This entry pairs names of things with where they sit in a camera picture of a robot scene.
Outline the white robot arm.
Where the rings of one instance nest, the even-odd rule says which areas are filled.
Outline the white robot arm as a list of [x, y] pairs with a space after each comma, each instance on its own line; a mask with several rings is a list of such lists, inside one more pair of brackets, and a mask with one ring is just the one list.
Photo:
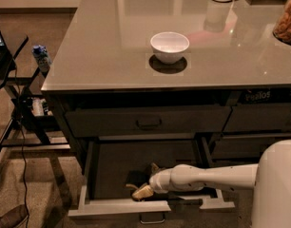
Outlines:
[[204, 187], [251, 189], [250, 228], [291, 228], [291, 140], [270, 145], [253, 164], [198, 168], [179, 164], [152, 166], [149, 181], [132, 194], [143, 200], [170, 191], [189, 192]]

